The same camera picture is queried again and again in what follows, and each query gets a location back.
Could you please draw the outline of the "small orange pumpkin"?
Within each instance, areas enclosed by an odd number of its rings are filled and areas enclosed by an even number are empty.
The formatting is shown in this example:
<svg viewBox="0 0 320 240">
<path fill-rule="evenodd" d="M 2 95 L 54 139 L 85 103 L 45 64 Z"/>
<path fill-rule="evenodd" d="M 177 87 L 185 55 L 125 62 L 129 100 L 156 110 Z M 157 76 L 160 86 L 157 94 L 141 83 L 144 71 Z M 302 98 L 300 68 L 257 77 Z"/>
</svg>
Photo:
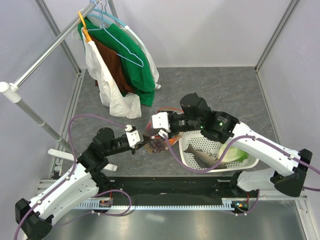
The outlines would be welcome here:
<svg viewBox="0 0 320 240">
<path fill-rule="evenodd" d="M 168 142 L 171 146 L 173 146 L 175 143 L 177 143 L 180 140 L 180 138 L 182 138 L 182 136 L 176 136 L 173 138 L 169 138 Z"/>
</svg>

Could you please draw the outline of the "purple grape bunch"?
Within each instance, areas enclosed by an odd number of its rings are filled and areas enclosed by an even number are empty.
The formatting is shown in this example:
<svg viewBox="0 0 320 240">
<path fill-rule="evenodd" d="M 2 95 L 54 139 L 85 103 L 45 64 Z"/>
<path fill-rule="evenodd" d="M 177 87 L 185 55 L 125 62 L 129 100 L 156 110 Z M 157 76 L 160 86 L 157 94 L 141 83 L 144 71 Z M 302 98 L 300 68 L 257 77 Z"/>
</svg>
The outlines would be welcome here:
<svg viewBox="0 0 320 240">
<path fill-rule="evenodd" d="M 146 149 L 150 153 L 161 153 L 166 150 L 166 143 L 158 138 L 152 139 L 147 145 Z"/>
</svg>

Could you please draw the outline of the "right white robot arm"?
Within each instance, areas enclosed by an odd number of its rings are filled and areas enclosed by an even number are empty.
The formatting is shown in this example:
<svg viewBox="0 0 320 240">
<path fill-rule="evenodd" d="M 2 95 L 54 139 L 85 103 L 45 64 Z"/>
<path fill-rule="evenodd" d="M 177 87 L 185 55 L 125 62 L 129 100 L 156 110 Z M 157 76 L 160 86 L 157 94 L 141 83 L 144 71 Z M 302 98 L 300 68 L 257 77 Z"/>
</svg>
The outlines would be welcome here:
<svg viewBox="0 0 320 240">
<path fill-rule="evenodd" d="M 307 149 L 294 150 L 254 132 L 238 118 L 211 110 L 204 98 L 196 93 L 185 95 L 180 100 L 182 113 L 167 114 L 169 135 L 180 132 L 200 131 L 210 141 L 226 144 L 227 148 L 238 148 L 269 167 L 253 172 L 236 173 L 237 179 L 229 184 L 235 197 L 245 192 L 274 187 L 289 197 L 299 197 L 304 188 L 312 152 Z"/>
</svg>

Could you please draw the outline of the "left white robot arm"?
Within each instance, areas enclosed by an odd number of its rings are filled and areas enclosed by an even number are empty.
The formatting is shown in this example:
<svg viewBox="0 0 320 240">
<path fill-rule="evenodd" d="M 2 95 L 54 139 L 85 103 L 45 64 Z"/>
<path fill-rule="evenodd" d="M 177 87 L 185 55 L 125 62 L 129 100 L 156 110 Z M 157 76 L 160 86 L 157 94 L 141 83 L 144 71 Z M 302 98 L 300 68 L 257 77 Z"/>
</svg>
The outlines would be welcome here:
<svg viewBox="0 0 320 240">
<path fill-rule="evenodd" d="M 46 190 L 31 198 L 21 198 L 15 204 L 18 230 L 29 240 L 42 240 L 67 212 L 81 202 L 110 191 L 110 180 L 102 173 L 108 157 L 130 151 L 135 153 L 149 141 L 135 127 L 115 137 L 109 127 L 98 130 L 88 148 L 75 160 L 73 166 Z"/>
</svg>

